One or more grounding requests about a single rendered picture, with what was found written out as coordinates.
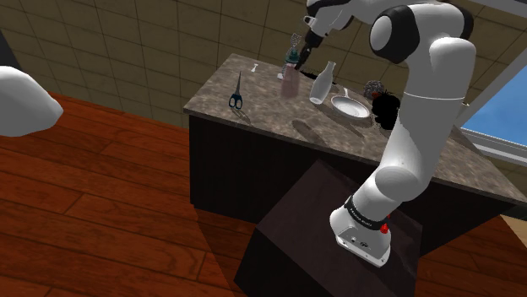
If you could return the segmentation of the clear glass bottle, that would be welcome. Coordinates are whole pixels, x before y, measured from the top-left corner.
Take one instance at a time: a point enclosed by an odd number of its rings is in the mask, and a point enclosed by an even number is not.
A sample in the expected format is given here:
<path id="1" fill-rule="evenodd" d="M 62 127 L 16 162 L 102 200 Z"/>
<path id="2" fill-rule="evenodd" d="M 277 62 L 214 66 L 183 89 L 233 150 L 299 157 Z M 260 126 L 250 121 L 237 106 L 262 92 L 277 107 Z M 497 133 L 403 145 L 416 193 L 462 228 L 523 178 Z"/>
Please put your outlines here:
<path id="1" fill-rule="evenodd" d="M 336 63 L 328 61 L 325 69 L 317 76 L 312 84 L 309 100 L 315 105 L 321 105 L 333 84 L 333 71 Z"/>

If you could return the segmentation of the pink bottle teal cap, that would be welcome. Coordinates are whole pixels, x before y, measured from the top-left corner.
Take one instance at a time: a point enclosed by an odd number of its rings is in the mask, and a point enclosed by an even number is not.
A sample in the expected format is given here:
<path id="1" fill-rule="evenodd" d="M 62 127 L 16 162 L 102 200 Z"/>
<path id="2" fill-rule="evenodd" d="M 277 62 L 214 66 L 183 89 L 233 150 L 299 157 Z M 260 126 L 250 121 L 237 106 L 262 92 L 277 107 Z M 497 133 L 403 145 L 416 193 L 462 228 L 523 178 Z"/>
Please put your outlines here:
<path id="1" fill-rule="evenodd" d="M 283 98 L 294 98 L 299 89 L 299 72 L 296 65 L 299 62 L 299 54 L 296 48 L 291 48 L 285 59 L 282 71 L 281 96 Z"/>

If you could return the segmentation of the grey textured ball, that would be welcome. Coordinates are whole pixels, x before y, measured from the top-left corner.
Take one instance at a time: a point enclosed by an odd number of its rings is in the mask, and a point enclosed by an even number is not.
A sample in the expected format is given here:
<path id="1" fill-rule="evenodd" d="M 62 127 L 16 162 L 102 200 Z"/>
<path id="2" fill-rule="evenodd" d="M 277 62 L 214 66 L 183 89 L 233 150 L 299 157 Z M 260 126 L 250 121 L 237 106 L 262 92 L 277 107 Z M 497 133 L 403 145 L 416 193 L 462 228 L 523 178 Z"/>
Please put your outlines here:
<path id="1" fill-rule="evenodd" d="M 382 93 L 385 91 L 384 85 L 378 80 L 368 81 L 363 88 L 363 96 L 368 100 L 373 100 L 373 93 Z"/>

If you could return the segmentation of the black spiky figure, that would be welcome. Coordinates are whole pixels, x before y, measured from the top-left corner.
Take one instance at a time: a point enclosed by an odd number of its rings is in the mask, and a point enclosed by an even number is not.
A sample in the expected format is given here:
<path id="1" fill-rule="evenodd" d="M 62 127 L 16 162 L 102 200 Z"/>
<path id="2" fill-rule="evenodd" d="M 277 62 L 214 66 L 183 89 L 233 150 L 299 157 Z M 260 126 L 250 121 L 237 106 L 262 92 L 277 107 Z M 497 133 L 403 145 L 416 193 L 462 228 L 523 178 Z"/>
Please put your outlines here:
<path id="1" fill-rule="evenodd" d="M 385 130 L 392 130 L 398 117 L 400 100 L 388 91 L 372 92 L 372 113 L 375 122 Z"/>

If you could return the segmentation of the dark kitchen island marble top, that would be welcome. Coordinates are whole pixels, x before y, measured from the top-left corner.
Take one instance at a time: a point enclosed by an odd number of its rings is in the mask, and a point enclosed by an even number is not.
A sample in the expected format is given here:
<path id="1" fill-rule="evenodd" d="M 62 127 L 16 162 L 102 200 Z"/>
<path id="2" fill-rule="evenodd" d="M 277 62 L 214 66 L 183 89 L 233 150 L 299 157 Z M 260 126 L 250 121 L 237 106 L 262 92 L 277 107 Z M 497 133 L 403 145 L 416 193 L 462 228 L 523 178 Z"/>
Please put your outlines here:
<path id="1" fill-rule="evenodd" d="M 231 54 L 185 105 L 196 208 L 257 223 L 317 160 L 357 183 L 378 167 L 385 131 L 338 114 L 329 101 L 312 104 L 309 78 L 295 98 L 282 98 L 278 72 Z M 228 103 L 239 73 L 237 110 Z M 429 187 L 401 210 L 422 226 L 421 252 L 428 253 L 516 205 L 527 208 L 527 197 L 454 129 Z"/>

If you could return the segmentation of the dark robot stand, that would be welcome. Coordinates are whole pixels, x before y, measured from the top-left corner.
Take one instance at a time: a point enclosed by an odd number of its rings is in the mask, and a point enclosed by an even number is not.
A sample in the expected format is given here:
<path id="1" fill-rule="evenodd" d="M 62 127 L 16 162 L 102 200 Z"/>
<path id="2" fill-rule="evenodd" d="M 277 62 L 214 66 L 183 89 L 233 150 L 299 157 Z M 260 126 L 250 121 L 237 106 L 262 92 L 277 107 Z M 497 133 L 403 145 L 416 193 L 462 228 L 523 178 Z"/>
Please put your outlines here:
<path id="1" fill-rule="evenodd" d="M 421 225 L 391 214 L 391 253 L 374 267 L 340 247 L 329 216 L 358 187 L 323 161 L 257 224 L 234 278 L 247 297 L 414 297 Z"/>

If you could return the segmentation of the white rounded object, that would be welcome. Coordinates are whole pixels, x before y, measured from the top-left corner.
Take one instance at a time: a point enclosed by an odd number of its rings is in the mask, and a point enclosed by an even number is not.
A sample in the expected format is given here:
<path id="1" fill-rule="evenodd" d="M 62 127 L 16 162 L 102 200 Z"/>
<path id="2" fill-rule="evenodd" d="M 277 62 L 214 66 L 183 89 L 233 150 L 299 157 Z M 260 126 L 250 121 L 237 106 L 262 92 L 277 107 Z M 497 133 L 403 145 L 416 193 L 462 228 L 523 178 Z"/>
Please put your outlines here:
<path id="1" fill-rule="evenodd" d="M 21 137 L 53 127 L 63 108 L 30 75 L 0 66 L 0 136 Z"/>

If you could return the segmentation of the blue handled scissors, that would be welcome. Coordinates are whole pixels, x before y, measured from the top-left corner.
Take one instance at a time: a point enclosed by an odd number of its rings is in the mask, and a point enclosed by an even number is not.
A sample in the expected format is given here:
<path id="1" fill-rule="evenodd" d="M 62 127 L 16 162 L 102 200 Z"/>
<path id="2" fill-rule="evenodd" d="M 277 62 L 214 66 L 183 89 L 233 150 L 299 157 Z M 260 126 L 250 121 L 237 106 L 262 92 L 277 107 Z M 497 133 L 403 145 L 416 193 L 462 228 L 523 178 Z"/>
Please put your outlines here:
<path id="1" fill-rule="evenodd" d="M 237 84 L 236 84 L 236 90 L 231 95 L 231 97 L 229 99 L 229 103 L 228 103 L 230 108 L 235 108 L 237 110 L 240 110 L 242 108 L 242 106 L 243 106 L 243 100 L 242 100 L 242 96 L 240 94 L 241 74 L 242 73 L 239 73 L 239 75 L 238 75 Z"/>

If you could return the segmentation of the window with grey frame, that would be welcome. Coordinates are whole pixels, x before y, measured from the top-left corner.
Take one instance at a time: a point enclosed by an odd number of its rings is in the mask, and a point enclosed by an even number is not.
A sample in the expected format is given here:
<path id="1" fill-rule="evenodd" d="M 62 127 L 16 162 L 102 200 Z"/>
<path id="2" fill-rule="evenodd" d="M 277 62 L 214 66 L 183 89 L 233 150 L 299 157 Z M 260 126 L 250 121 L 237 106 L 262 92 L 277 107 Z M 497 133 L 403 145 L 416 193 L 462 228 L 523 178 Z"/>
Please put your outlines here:
<path id="1" fill-rule="evenodd" d="M 527 167 L 527 49 L 460 113 L 455 125 L 483 154 Z"/>

